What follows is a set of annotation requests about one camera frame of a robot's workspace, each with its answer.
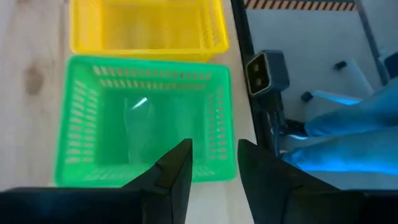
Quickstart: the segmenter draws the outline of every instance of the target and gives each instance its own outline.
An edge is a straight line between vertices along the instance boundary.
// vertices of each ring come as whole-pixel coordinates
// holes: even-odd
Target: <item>black metal frame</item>
[[[231,4],[241,50],[242,64],[244,66],[252,59],[255,53],[249,30],[248,18],[242,0],[231,0]],[[273,92],[259,98],[249,97],[249,102],[258,146],[278,155],[279,135],[274,133],[279,132],[279,126],[283,124],[284,120],[282,97],[280,93]]]
[[[377,44],[370,28],[368,18],[364,11],[361,0],[354,0],[354,2],[358,8],[358,14],[361,18],[363,29],[369,42],[373,59],[376,63],[377,71],[379,72],[379,76],[383,85],[385,85],[388,82],[389,77],[382,68],[382,65],[379,63],[378,58],[380,57],[380,53],[377,49]],[[236,33],[238,35],[239,47],[241,50],[242,64],[245,66],[245,64],[247,64],[255,54],[248,18],[246,15],[245,4],[243,0],[231,0],[231,4],[235,20]],[[249,102],[258,146],[270,150],[275,155],[278,155],[279,135],[274,133],[278,133],[279,127],[284,123],[283,102],[280,93],[274,92],[259,98],[251,98],[249,96]]]

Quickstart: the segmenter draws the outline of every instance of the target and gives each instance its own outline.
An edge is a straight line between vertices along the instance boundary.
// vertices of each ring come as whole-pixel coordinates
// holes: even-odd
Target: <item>yellow plastic basket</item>
[[[221,0],[72,0],[77,54],[207,62],[225,52]]]

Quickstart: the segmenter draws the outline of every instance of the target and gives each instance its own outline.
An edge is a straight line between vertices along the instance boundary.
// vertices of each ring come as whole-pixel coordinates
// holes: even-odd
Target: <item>white floor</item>
[[[365,0],[365,7],[376,1]],[[398,2],[389,1],[396,6]],[[386,5],[378,7],[379,16]],[[282,50],[290,75],[290,87],[283,92],[285,115],[288,118],[306,121],[324,112],[335,110],[340,105],[314,99],[308,104],[300,101],[305,91],[324,90],[364,98],[363,86],[353,82],[346,73],[334,72],[331,67],[340,60],[355,59],[371,86],[382,88],[376,71],[361,21],[356,12],[247,10],[249,26],[255,51],[263,49]],[[377,25],[375,37],[379,46],[391,49],[396,38],[387,38],[389,31],[380,28],[388,24],[392,29],[394,17],[391,12],[381,19],[368,15],[371,25]],[[311,144],[323,139],[294,141],[285,139],[284,149]],[[341,189],[398,189],[398,177],[382,174],[314,172],[313,175]]]

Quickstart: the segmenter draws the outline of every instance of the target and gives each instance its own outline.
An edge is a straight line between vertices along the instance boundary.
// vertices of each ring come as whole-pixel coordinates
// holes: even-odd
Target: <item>wooden table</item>
[[[231,3],[224,0],[230,49],[212,62],[229,67],[233,80],[236,145],[256,142]],[[71,56],[67,0],[0,2],[0,189],[46,186],[58,136],[65,62]],[[195,184],[187,223],[252,223],[243,186]]]

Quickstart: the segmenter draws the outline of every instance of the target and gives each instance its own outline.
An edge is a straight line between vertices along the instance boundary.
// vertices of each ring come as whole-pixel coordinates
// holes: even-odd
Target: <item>shoe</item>
[[[298,140],[305,140],[309,136],[305,131],[303,122],[291,119],[285,120],[285,125],[280,129],[280,134],[283,136],[290,136]]]

